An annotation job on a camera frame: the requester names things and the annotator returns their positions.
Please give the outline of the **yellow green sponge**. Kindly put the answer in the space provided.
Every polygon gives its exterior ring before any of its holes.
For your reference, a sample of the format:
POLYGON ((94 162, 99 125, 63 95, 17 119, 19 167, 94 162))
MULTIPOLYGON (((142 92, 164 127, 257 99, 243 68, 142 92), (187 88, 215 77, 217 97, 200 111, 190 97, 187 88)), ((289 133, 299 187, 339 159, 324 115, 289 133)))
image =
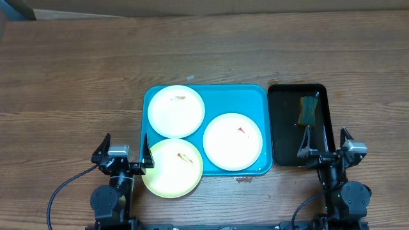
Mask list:
POLYGON ((300 113, 297 123, 303 126, 314 126, 316 124, 316 107, 318 99, 313 96, 303 96, 300 98, 300 113))

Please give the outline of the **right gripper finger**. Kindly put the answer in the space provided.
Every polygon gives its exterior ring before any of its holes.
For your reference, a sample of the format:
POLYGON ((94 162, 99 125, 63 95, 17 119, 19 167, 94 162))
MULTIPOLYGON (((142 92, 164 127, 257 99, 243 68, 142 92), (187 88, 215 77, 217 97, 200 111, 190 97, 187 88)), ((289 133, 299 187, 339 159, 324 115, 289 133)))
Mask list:
POLYGON ((297 157, 308 157, 313 149, 310 147, 311 143, 311 127, 308 125, 304 130, 301 145, 297 152, 297 157))
POLYGON ((347 131, 346 127, 342 127, 342 129, 340 129, 340 147, 342 147, 347 140, 353 140, 353 137, 349 131, 347 131))

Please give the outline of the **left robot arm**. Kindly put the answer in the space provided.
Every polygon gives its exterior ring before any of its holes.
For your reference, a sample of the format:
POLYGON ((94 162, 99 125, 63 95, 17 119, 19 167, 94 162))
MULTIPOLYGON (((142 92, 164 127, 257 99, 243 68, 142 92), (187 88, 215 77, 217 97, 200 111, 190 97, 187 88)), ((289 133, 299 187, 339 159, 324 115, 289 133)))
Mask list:
POLYGON ((145 175, 147 169, 155 166, 147 135, 142 151, 143 161, 131 162, 129 145, 111 145, 111 135, 107 134, 92 154, 91 161, 109 176, 109 184, 97 187, 90 197, 90 206, 95 212, 94 229, 144 228, 131 212, 135 177, 145 175))

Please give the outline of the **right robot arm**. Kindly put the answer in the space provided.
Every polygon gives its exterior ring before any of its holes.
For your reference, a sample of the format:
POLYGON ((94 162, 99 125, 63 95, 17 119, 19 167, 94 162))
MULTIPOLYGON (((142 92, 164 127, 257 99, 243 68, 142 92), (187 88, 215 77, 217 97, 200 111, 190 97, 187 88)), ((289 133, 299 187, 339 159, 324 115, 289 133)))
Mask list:
POLYGON ((367 146, 353 139, 342 128, 341 145, 335 152, 322 152, 312 148, 312 129, 307 126, 297 157, 305 158, 308 169, 316 169, 323 192, 304 201, 291 218, 292 229, 368 229, 362 218, 367 215, 371 189, 356 181, 349 181, 346 170, 358 165, 367 155, 367 146), (326 214, 318 215, 306 224, 295 222, 298 212, 311 201, 323 197, 326 214))

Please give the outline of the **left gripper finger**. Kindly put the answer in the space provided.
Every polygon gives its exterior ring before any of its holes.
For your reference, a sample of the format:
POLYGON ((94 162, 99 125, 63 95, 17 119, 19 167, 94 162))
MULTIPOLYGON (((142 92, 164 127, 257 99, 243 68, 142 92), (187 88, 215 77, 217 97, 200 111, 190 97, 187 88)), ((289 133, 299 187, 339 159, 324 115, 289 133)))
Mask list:
POLYGON ((110 146, 111 146, 111 135, 110 133, 107 133, 102 143, 92 154, 91 162, 94 164, 99 164, 101 160, 107 155, 110 146))
POLYGON ((142 157, 143 157, 143 167, 144 168, 154 168, 155 161, 153 159, 150 145, 148 141, 148 134, 144 135, 143 147, 142 147, 142 157))

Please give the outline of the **white plate with red stain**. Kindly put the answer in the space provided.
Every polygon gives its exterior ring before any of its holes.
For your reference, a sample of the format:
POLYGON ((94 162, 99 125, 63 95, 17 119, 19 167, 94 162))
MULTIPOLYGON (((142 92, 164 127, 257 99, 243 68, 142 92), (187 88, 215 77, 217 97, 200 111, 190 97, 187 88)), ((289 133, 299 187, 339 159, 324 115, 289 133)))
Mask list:
POLYGON ((263 148, 263 138, 257 124, 247 116, 225 113, 206 127, 203 148, 217 167, 241 171, 256 162, 263 148))

